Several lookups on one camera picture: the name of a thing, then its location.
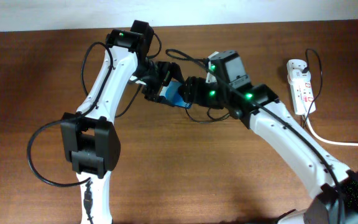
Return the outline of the blue Galaxy smartphone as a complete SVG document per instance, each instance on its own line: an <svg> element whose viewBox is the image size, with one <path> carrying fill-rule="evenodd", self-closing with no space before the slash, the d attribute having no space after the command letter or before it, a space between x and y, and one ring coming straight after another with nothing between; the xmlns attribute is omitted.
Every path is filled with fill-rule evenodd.
<svg viewBox="0 0 358 224"><path fill-rule="evenodd" d="M171 81L168 86L164 86L159 94L162 97L161 103L172 107L190 109L192 104L186 103L178 92L180 86L181 83L178 81Z"/></svg>

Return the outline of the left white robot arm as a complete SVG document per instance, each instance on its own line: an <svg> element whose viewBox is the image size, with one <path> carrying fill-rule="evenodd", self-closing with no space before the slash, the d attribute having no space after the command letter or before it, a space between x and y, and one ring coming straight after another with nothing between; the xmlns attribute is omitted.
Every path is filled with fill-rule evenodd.
<svg viewBox="0 0 358 224"><path fill-rule="evenodd" d="M65 159L81 190L82 223L112 223L109 185L121 143L114 127L117 107L128 83L138 84L147 100L189 108L178 89L184 80L179 66L153 62L148 55L153 28L134 21L129 31L113 29L102 42L104 62L76 113L62 117Z"/></svg>

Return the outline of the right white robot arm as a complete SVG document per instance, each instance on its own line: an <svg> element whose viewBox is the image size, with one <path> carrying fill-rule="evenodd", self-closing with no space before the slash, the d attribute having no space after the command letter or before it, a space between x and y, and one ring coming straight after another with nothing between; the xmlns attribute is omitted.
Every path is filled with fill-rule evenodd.
<svg viewBox="0 0 358 224"><path fill-rule="evenodd" d="M304 210L293 210L276 223L358 223L358 171L352 171L323 149L291 116L277 94L267 85L253 85L239 54L220 52L207 64L189 61L215 77L189 77L179 88L187 103L227 109L283 158L313 199Z"/></svg>

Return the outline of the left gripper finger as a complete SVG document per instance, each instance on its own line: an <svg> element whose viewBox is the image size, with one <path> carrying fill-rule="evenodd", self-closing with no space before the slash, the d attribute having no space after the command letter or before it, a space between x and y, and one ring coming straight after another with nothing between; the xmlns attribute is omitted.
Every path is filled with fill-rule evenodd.
<svg viewBox="0 0 358 224"><path fill-rule="evenodd" d="M179 64L172 62L168 68L169 76L180 83L185 83Z"/></svg>
<svg viewBox="0 0 358 224"><path fill-rule="evenodd" d="M155 103L165 103L166 98L159 95L156 91L148 88L143 89L144 99Z"/></svg>

